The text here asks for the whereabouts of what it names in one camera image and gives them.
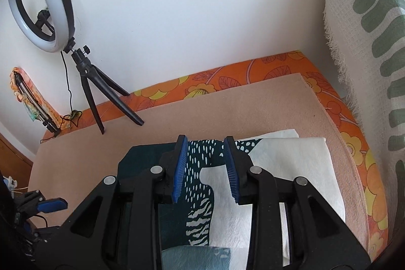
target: leaf print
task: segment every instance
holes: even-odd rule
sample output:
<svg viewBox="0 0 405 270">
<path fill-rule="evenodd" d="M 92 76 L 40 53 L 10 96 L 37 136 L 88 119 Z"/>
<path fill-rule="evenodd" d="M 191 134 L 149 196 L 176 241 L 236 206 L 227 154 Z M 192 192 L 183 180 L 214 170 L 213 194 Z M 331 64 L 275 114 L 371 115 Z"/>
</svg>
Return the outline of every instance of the leaf print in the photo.
<svg viewBox="0 0 405 270">
<path fill-rule="evenodd" d="M 289 75 L 289 74 L 291 74 L 290 67 L 287 66 L 287 65 L 283 65 L 281 67 L 275 68 L 272 71 L 270 71 L 266 75 L 264 80 L 271 79 L 271 78 L 276 78 L 276 77 L 280 77 L 280 76 L 285 76 L 285 75 Z"/>
<path fill-rule="evenodd" d="M 148 98 L 148 99 L 143 100 L 143 101 L 139 104 L 139 106 L 138 106 L 138 108 L 136 109 L 136 111 L 144 110 L 144 109 L 148 109 L 148 108 L 152 108 L 154 105 L 155 105 L 155 100 L 151 100 L 151 99 Z"/>
<path fill-rule="evenodd" d="M 308 75 L 309 78 L 315 79 L 318 86 L 323 91 L 327 91 L 329 93 L 335 93 L 335 90 L 333 89 L 331 84 L 329 84 L 329 82 L 326 80 L 326 78 L 324 76 L 322 76 L 321 73 L 319 73 L 319 72 L 307 72 L 307 75 Z"/>
<path fill-rule="evenodd" d="M 199 72 L 198 74 L 196 74 L 193 78 L 193 80 L 207 80 L 209 79 L 215 71 L 203 71 L 203 72 Z"/>
<path fill-rule="evenodd" d="M 287 54 L 277 54 L 277 55 L 270 55 L 262 58 L 262 61 L 264 63 L 270 63 L 273 62 L 274 60 L 280 60 L 280 61 L 285 61 L 287 59 Z"/>
<path fill-rule="evenodd" d="M 233 79 L 230 77 L 223 77 L 223 76 L 221 76 L 219 78 L 218 83 L 222 90 L 240 86 L 240 83 L 236 79 Z"/>
</svg>

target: white wall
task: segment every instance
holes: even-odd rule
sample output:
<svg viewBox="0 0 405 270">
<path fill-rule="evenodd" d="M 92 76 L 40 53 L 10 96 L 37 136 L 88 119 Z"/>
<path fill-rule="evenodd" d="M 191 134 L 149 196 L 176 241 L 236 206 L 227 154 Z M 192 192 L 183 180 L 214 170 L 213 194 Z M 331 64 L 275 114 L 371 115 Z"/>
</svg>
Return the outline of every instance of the white wall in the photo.
<svg viewBox="0 0 405 270">
<path fill-rule="evenodd" d="M 23 0 L 32 18 L 44 0 Z M 323 36 L 325 0 L 72 0 L 76 42 L 125 89 L 135 91 L 186 74 L 301 49 L 332 85 L 337 71 Z M 0 0 L 0 122 L 35 153 L 45 129 L 32 123 L 9 88 L 13 66 L 23 68 L 45 99 L 69 113 L 59 53 L 39 50 Z M 86 109 L 73 60 L 66 57 L 75 109 Z M 97 90 L 95 100 L 105 100 Z"/>
</svg>

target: white fringe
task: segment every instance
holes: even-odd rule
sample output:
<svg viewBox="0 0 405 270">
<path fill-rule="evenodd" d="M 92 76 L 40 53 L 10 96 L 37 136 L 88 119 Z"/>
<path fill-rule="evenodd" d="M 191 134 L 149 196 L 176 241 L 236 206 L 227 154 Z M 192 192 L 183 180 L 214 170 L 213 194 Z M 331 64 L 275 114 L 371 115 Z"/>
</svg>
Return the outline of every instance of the white fringe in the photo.
<svg viewBox="0 0 405 270">
<path fill-rule="evenodd" d="M 335 39 L 332 28 L 328 23 L 326 7 L 323 12 L 323 22 L 325 24 L 325 36 L 328 40 L 327 45 L 329 46 L 329 49 L 331 50 L 332 59 L 335 62 L 335 65 L 337 65 L 338 70 L 339 70 L 339 76 L 338 76 L 339 83 L 347 86 L 348 95 L 345 97 L 345 100 L 343 100 L 343 101 L 347 105 L 347 107 L 350 109 L 350 111 L 353 114 L 353 117 L 356 119 L 356 122 L 362 129 L 363 125 L 362 125 L 362 120 L 361 120 L 360 111 L 359 111 L 360 108 L 358 105 L 358 101 L 356 99 L 356 94 L 354 92 L 353 81 L 349 75 L 349 70 L 346 65 L 345 56 L 340 51 L 339 45 Z"/>
</svg>

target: folded cloth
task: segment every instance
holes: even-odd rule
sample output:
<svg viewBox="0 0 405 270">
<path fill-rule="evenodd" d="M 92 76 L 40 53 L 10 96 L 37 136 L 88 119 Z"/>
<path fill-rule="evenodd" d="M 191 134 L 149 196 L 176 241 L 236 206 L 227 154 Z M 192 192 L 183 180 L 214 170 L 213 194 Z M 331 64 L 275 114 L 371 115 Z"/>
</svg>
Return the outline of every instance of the folded cloth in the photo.
<svg viewBox="0 0 405 270">
<path fill-rule="evenodd" d="M 247 150 L 254 165 L 264 168 L 275 177 L 287 180 L 293 180 L 297 176 L 306 177 L 345 220 L 343 198 L 324 137 L 249 139 L 236 141 L 236 147 Z M 230 254 L 230 269 L 246 268 L 252 221 L 251 205 L 235 204 L 224 165 L 201 169 L 200 181 L 211 186 L 215 195 L 209 245 L 228 247 L 232 251 L 238 249 L 237 253 Z M 280 212 L 283 262 L 287 265 L 289 248 L 284 205 L 280 206 Z"/>
</svg>

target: white fabric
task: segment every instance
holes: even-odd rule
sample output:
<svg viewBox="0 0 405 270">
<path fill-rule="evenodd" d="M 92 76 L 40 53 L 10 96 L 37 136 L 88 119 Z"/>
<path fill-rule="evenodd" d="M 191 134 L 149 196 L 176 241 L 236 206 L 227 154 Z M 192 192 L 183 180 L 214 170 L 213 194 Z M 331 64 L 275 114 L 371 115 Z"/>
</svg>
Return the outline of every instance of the white fabric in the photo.
<svg viewBox="0 0 405 270">
<path fill-rule="evenodd" d="M 305 176 L 321 193 L 337 214 L 345 220 L 345 207 L 337 185 L 331 156 L 323 137 L 298 136 L 295 130 L 270 133 L 249 152 L 254 165 L 260 166 L 275 177 L 293 180 Z M 230 269 L 246 269 L 252 221 L 251 205 L 237 205 L 232 198 L 226 166 L 203 168 L 200 180 L 212 187 L 215 196 L 214 210 L 209 228 L 209 245 L 232 249 Z M 288 231 L 284 205 L 280 204 L 283 262 L 289 263 Z"/>
<path fill-rule="evenodd" d="M 405 63 L 400 51 L 405 47 L 404 14 L 404 0 L 325 2 L 325 29 L 332 57 L 339 65 L 340 81 L 349 86 L 349 107 L 379 167 L 390 231 L 397 201 L 395 164 L 404 160 L 405 150 L 403 113 L 401 119 L 396 110 L 405 109 L 405 95 L 398 88 L 396 96 L 389 94 L 393 86 L 404 86 Z M 379 221 L 379 228 L 385 229 L 386 219 Z"/>
</svg>

